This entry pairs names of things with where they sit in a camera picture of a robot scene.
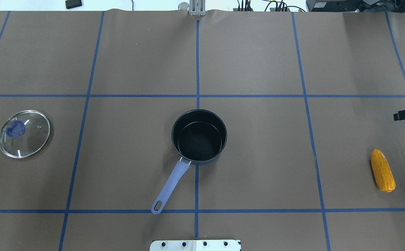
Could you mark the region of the black small box device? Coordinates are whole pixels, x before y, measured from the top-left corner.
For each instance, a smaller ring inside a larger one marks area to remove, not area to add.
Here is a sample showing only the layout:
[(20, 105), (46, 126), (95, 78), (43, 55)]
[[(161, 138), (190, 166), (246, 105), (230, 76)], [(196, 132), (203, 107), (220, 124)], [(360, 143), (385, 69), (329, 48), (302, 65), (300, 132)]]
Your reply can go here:
[(83, 5), (82, 0), (65, 0), (64, 3), (67, 10), (81, 7)]

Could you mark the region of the aluminium frame post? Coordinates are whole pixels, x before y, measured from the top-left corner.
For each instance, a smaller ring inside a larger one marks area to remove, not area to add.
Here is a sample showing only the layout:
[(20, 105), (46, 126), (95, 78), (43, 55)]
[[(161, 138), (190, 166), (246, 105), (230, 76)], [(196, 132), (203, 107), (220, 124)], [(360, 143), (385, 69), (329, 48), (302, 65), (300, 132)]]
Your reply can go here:
[(190, 0), (189, 1), (189, 14), (191, 16), (205, 16), (206, 0)]

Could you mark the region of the glass pot lid blue knob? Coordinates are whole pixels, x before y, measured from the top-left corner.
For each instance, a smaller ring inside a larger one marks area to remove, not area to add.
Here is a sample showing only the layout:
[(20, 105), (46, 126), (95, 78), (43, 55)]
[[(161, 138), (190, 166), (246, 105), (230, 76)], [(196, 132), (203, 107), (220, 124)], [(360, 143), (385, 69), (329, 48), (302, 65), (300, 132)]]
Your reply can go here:
[(48, 141), (50, 121), (40, 111), (23, 110), (11, 116), (0, 130), (0, 150), (8, 157), (34, 155)]

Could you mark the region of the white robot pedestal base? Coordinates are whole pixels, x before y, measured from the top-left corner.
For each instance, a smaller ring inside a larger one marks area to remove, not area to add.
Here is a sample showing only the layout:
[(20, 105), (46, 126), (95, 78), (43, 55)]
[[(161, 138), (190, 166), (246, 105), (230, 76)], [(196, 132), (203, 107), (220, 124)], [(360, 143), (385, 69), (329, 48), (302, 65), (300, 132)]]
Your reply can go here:
[(241, 251), (240, 240), (156, 240), (150, 245), (150, 251)]

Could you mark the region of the dark blue saucepan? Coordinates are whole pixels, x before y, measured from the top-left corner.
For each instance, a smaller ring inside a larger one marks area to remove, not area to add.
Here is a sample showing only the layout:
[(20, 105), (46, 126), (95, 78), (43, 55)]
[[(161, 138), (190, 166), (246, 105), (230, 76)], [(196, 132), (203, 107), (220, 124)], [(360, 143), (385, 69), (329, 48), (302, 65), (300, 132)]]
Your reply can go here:
[(193, 109), (175, 121), (171, 140), (180, 156), (166, 183), (151, 206), (151, 213), (160, 214), (190, 165), (206, 165), (215, 161), (227, 143), (227, 128), (212, 111)]

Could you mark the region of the yellow corn cob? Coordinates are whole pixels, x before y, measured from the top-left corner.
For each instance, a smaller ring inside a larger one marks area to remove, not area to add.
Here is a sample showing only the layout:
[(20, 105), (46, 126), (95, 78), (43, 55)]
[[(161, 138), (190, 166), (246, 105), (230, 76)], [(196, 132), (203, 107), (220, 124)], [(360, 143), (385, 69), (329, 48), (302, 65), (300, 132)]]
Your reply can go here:
[(387, 158), (379, 149), (371, 153), (371, 167), (377, 187), (383, 192), (392, 192), (396, 183)]

